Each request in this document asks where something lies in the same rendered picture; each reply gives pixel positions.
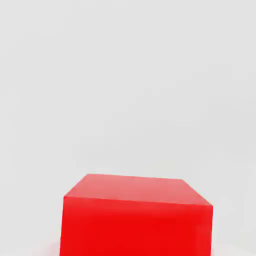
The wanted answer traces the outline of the small red cube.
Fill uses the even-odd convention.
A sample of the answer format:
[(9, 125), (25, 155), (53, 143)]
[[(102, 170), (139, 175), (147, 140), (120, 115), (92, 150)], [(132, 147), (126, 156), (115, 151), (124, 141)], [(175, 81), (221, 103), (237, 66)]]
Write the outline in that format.
[(212, 226), (182, 179), (87, 174), (63, 198), (59, 256), (211, 256)]

